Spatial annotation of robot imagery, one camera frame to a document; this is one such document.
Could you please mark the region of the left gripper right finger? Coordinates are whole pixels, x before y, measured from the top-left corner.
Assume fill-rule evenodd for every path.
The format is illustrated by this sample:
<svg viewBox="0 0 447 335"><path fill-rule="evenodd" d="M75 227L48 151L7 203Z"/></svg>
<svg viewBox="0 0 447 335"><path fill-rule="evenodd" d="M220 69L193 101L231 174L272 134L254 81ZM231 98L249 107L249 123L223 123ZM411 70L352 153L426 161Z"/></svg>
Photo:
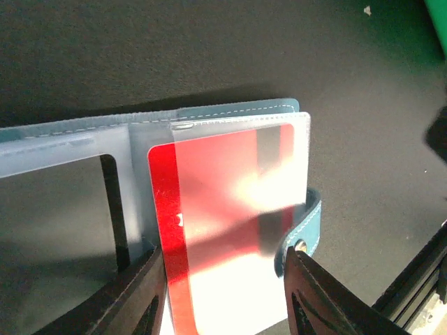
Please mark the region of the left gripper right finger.
<svg viewBox="0 0 447 335"><path fill-rule="evenodd" d="M303 251L287 250L284 286L292 334L404 334Z"/></svg>

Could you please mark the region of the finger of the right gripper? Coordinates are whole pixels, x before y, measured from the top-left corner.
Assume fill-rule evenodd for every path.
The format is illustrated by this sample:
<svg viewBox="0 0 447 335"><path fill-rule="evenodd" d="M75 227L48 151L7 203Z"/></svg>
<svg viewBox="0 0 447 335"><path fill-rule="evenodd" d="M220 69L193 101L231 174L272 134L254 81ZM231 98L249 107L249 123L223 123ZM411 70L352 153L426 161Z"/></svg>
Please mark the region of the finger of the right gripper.
<svg viewBox="0 0 447 335"><path fill-rule="evenodd" d="M425 143L444 163L447 163L446 106L440 109L438 115L427 129Z"/></svg>

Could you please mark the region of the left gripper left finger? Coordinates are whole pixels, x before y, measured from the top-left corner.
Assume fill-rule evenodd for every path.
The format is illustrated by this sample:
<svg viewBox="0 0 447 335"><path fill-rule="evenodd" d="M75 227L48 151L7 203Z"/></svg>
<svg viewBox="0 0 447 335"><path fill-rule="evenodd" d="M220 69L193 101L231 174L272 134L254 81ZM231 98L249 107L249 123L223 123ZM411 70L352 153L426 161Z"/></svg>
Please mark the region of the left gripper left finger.
<svg viewBox="0 0 447 335"><path fill-rule="evenodd" d="M147 252L37 334L159 334L166 297L160 248Z"/></svg>

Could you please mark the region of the black credit card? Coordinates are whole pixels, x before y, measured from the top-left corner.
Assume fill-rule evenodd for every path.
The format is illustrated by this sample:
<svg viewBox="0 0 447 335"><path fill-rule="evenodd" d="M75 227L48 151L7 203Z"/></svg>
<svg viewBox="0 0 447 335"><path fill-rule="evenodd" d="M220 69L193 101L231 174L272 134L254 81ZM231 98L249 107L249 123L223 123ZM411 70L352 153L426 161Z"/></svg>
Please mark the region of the black credit card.
<svg viewBox="0 0 447 335"><path fill-rule="evenodd" d="M1 289L89 296L129 266L109 154L1 178Z"/></svg>

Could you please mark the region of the green bin with red cards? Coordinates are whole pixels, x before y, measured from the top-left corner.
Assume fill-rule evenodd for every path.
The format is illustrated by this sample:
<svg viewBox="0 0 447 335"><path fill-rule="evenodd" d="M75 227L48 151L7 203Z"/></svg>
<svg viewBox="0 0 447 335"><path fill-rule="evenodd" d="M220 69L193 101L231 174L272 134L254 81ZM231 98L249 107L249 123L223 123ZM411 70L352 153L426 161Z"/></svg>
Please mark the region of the green bin with red cards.
<svg viewBox="0 0 447 335"><path fill-rule="evenodd" d="M447 0L425 0L444 56L447 53Z"/></svg>

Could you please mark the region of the red credit card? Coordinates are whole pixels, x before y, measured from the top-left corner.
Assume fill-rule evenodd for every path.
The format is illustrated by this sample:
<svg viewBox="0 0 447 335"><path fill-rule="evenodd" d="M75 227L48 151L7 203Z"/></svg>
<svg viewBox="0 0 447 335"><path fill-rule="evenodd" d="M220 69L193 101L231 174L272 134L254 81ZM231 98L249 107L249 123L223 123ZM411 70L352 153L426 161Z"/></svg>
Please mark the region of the red credit card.
<svg viewBox="0 0 447 335"><path fill-rule="evenodd" d="M148 163L176 334L256 334L281 296L274 271L293 198L290 124L152 147Z"/></svg>

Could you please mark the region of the blue card holder wallet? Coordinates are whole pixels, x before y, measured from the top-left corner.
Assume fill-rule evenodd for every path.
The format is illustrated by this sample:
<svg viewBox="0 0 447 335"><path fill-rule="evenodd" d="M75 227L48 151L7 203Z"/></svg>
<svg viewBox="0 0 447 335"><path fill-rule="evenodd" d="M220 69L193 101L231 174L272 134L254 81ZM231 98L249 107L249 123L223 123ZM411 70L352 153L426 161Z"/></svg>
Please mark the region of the blue card holder wallet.
<svg viewBox="0 0 447 335"><path fill-rule="evenodd" d="M117 164L130 266L155 248L160 248L163 254L148 163L152 147L282 124L292 125L295 131L292 166L287 180L279 188L282 195L293 198L293 222L280 239L273 260L281 296L269 306L270 322L260 333L287 317L284 289L287 250L300 247L312 254L320 239L321 197L307 184L311 117L300 110L296 100L260 100L2 128L1 178L84 158L113 156ZM166 282L159 334L176 334L167 277ZM39 329L92 295L77 297L66 293L57 295L53 291L6 292L1 289L1 333L37 334Z"/></svg>

